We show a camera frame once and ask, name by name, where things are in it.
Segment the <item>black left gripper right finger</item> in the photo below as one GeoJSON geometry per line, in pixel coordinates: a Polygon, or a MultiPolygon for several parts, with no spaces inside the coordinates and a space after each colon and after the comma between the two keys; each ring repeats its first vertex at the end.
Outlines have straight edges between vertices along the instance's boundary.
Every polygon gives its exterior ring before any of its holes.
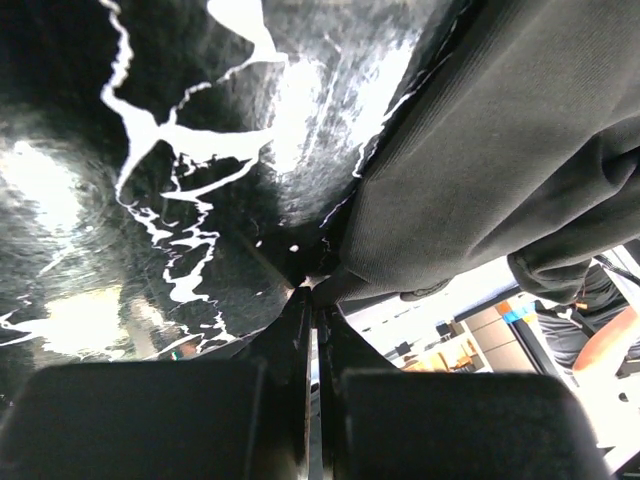
{"type": "Polygon", "coordinates": [[[327,479],[606,479],[586,415],[551,376],[395,367],[335,307],[316,317],[327,479]]]}

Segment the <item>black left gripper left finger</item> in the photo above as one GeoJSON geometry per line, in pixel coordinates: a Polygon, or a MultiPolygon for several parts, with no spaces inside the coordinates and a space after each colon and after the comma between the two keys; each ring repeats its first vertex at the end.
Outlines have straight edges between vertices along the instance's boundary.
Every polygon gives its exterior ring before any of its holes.
{"type": "Polygon", "coordinates": [[[241,349],[34,374],[1,426],[5,479],[304,479],[312,302],[241,349]]]}

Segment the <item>black printed t-shirt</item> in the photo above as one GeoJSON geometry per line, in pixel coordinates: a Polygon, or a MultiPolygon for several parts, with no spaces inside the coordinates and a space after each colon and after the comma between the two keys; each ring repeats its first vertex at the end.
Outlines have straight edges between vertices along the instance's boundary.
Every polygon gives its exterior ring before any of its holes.
{"type": "Polygon", "coordinates": [[[368,167],[313,294],[431,292],[502,257],[569,303],[638,234],[638,3],[486,1],[368,167]]]}

